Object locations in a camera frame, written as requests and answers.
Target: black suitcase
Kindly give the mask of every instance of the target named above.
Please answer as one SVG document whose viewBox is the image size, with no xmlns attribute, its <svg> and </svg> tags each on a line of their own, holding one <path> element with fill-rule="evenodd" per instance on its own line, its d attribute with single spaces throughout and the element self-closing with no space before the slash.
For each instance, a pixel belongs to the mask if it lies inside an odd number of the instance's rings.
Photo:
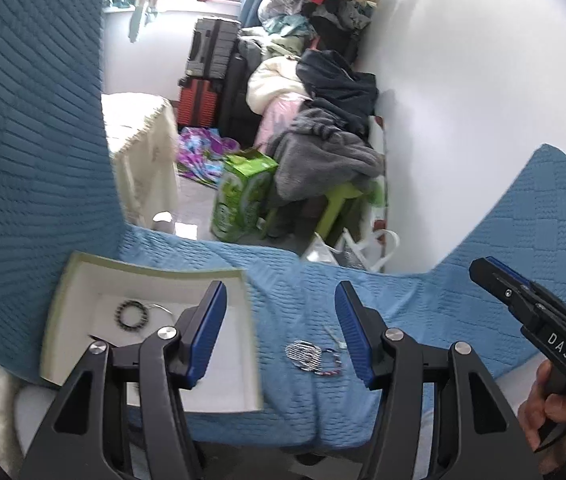
<svg viewBox="0 0 566 480">
<path fill-rule="evenodd" d="M 249 78 L 247 61 L 233 54 L 223 83 L 217 125 L 221 137 L 237 140 L 242 148 L 254 144 L 261 123 L 261 116 L 252 112 L 245 100 Z"/>
</svg>

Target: black beaded bracelet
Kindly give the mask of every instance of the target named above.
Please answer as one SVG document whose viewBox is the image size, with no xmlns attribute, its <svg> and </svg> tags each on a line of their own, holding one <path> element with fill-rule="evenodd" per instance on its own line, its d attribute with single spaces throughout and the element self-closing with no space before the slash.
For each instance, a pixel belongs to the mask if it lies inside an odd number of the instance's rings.
<svg viewBox="0 0 566 480">
<path fill-rule="evenodd" d="M 123 320 L 123 313 L 130 308 L 136 308 L 141 313 L 140 319 L 136 323 L 131 325 L 125 323 Z M 121 303 L 117 307 L 117 311 L 114 315 L 114 318 L 116 319 L 119 328 L 122 328 L 126 332 L 138 332 L 145 325 L 147 325 L 150 316 L 147 307 L 143 303 L 140 303 L 140 301 L 135 301 L 135 300 L 127 300 Z"/>
</svg>

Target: finger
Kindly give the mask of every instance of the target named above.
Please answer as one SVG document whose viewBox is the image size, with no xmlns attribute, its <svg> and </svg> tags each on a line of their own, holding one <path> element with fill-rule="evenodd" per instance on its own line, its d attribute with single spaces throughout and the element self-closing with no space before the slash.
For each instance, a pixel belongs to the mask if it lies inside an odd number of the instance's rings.
<svg viewBox="0 0 566 480">
<path fill-rule="evenodd" d="M 545 399 L 543 397 L 543 389 L 537 383 L 534 383 L 529 393 L 529 397 L 525 402 L 525 413 L 530 425 L 538 430 L 545 422 Z"/>
<path fill-rule="evenodd" d="M 551 373 L 552 362 L 550 360 L 543 361 L 536 370 L 536 384 L 544 387 L 547 384 L 547 381 L 550 380 Z"/>
<path fill-rule="evenodd" d="M 566 422 L 566 395 L 551 394 L 547 397 L 545 414 L 554 422 Z"/>
<path fill-rule="evenodd" d="M 529 447 L 532 448 L 532 451 L 534 451 L 538 446 L 540 446 L 541 439 L 538 436 L 538 431 L 530 424 L 527 416 L 526 404 L 527 401 L 518 407 L 518 421 L 521 424 L 521 428 L 523 428 L 523 433 L 525 433 L 525 438 L 527 439 Z"/>
</svg>

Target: hand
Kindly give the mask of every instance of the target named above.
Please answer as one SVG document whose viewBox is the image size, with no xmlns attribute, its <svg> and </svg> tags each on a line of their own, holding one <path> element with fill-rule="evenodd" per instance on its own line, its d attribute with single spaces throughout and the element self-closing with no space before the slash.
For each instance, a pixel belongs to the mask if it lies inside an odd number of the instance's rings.
<svg viewBox="0 0 566 480">
<path fill-rule="evenodd" d="M 551 394 L 545 398 L 544 388 L 551 371 L 550 361 L 545 361 L 538 367 L 536 381 L 529 396 L 518 409 L 518 421 L 533 451 L 541 444 L 538 430 L 547 418 L 554 422 L 566 423 L 566 395 Z M 547 474 L 562 465 L 566 461 L 566 436 L 538 455 L 541 474 Z"/>
</svg>

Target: white wall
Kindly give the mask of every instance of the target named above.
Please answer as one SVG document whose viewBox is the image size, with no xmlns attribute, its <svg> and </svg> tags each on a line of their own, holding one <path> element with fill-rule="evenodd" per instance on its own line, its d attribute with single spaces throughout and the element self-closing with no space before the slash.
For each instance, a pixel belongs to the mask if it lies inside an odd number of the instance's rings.
<svg viewBox="0 0 566 480">
<path fill-rule="evenodd" d="M 532 152 L 566 153 L 566 0 L 380 0 L 359 69 L 377 74 L 391 186 L 388 270 L 427 270 Z"/>
<path fill-rule="evenodd" d="M 135 43 L 128 30 L 131 12 L 107 12 L 103 32 L 103 91 L 143 92 L 178 100 L 192 30 L 201 16 L 236 18 L 238 4 L 193 2 L 183 10 L 160 12 Z"/>
</svg>

